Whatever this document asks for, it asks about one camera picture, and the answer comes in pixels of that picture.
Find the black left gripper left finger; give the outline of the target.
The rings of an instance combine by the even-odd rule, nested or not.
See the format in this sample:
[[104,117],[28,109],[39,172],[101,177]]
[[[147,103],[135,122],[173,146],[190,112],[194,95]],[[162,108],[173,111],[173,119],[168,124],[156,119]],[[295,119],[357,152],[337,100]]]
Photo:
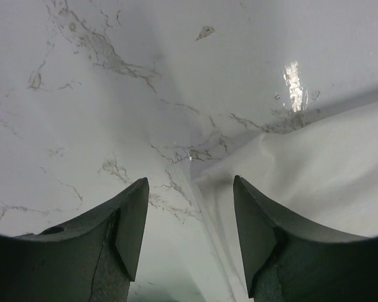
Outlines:
[[148,204],[142,178],[42,233],[0,235],[0,301],[126,301]]

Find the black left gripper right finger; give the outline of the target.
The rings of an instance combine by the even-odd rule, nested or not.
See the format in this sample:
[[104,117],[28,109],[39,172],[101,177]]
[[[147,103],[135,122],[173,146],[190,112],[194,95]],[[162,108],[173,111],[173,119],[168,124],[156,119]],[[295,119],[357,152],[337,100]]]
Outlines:
[[246,179],[233,183],[248,296],[254,301],[378,301],[378,236],[311,221]]

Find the white t shirt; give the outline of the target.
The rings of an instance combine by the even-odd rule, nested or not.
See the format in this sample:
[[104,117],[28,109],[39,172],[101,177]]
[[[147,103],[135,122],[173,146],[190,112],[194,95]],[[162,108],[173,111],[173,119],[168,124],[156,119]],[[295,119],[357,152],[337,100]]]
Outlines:
[[378,235],[378,101],[286,134],[258,135],[195,178],[228,283],[243,301],[235,175],[312,221],[363,237]]

